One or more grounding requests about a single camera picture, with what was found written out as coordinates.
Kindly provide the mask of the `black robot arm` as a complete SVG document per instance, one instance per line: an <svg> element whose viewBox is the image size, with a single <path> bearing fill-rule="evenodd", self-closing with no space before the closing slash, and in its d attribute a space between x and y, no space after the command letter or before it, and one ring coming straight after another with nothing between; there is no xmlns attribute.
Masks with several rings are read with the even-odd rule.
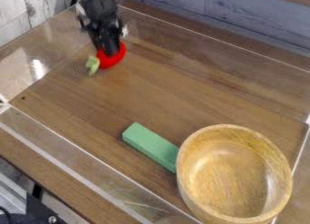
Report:
<svg viewBox="0 0 310 224"><path fill-rule="evenodd" d="M88 32L96 49L102 49L106 56L120 51L122 19L117 14L114 0L76 0L77 20Z"/></svg>

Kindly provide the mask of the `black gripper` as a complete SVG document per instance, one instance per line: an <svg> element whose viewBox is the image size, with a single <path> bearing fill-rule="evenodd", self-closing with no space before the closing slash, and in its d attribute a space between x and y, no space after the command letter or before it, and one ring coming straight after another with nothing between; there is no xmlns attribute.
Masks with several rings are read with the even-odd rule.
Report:
<svg viewBox="0 0 310 224"><path fill-rule="evenodd" d="M106 56L113 56L120 50L120 36L126 36L126 25L122 19L116 16L106 20L92 21L85 15L76 17L82 31L88 35L96 49L104 47Z"/></svg>

